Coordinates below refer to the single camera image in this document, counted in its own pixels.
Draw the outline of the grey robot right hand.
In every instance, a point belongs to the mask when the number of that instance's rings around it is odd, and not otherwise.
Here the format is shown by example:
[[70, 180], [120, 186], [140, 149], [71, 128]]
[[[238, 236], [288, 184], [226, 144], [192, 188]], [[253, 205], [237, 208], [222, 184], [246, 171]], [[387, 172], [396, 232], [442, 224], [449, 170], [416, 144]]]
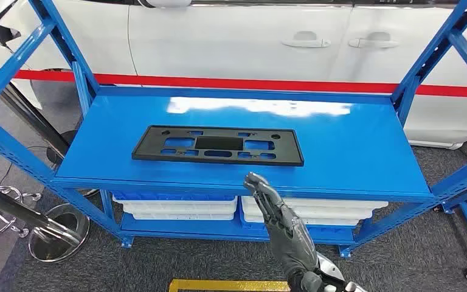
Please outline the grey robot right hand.
[[315, 245], [303, 221], [264, 177], [250, 172], [243, 184], [261, 210], [272, 251], [283, 266], [290, 289], [323, 289], [322, 277], [316, 274], [319, 260]]

